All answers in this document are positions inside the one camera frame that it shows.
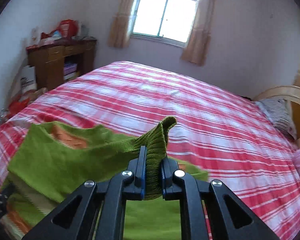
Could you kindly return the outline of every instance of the window pane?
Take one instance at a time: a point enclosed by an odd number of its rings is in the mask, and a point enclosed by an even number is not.
[[[134,33],[158,35],[166,0],[140,0]]]
[[[192,0],[168,0],[160,36],[187,42],[196,11]]]

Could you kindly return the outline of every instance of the cabinet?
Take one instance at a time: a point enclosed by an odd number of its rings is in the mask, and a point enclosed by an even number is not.
[[[93,70],[97,40],[60,39],[54,44],[28,50],[28,63],[35,66],[38,89],[52,90],[64,83],[66,61],[77,64],[79,75]]]

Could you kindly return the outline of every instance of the orange curtain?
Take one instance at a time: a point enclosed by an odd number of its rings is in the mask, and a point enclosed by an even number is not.
[[[110,47],[124,48],[128,46],[133,18],[133,3],[134,0],[121,0],[119,11],[114,17],[110,29],[108,39]]]
[[[210,29],[215,0],[200,0],[189,41],[181,59],[203,66],[210,43]]]

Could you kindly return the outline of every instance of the wooden headboard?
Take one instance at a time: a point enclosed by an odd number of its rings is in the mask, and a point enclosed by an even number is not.
[[[255,97],[254,101],[272,97],[282,98],[291,102],[292,119],[296,125],[297,136],[300,138],[300,87],[282,86],[271,88]]]

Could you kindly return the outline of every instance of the red bag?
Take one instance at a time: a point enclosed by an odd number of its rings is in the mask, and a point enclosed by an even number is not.
[[[78,33],[78,24],[74,20],[63,20],[60,22],[57,30],[61,33],[63,38],[71,38]]]

